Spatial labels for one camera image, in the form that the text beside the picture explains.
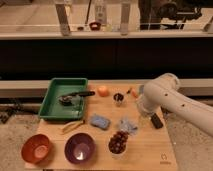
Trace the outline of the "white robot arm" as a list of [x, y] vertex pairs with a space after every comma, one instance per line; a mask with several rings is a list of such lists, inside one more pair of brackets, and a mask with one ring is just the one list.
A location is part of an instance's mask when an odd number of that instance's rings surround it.
[[148, 81], [136, 99], [138, 111], [147, 117], [163, 107], [213, 137], [213, 107], [182, 95], [179, 88], [180, 80], [172, 73]]

